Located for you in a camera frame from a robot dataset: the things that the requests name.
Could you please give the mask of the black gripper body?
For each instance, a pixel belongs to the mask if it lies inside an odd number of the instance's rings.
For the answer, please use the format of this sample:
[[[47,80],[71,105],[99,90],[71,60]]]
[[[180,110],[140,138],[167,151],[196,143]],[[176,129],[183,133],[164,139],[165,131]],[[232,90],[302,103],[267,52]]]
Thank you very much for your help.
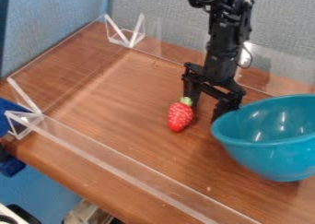
[[[209,43],[204,64],[184,63],[181,81],[196,82],[200,85],[200,94],[205,93],[216,100],[228,94],[244,97],[244,88],[233,79],[239,67],[241,49],[243,46],[239,44],[227,47],[213,46]]]

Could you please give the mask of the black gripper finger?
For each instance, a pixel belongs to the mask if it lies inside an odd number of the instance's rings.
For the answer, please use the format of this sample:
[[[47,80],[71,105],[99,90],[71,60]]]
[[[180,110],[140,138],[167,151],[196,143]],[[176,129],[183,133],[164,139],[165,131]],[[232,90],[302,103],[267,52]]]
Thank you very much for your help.
[[[197,106],[200,97],[200,85],[192,81],[183,81],[183,96],[192,100],[192,106]]]
[[[217,100],[215,108],[212,110],[212,122],[227,112],[239,109],[241,104],[243,96],[228,94],[225,97]]]

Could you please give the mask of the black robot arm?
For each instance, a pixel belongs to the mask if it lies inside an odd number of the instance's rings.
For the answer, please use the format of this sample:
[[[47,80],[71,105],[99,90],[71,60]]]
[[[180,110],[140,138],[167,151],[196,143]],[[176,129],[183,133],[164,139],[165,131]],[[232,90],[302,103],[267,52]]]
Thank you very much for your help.
[[[209,14],[207,54],[203,65],[184,64],[183,96],[197,106],[201,93],[217,102],[212,121],[224,113],[239,109],[245,91],[235,82],[244,43],[250,39],[251,12],[255,0],[188,0],[193,8]]]

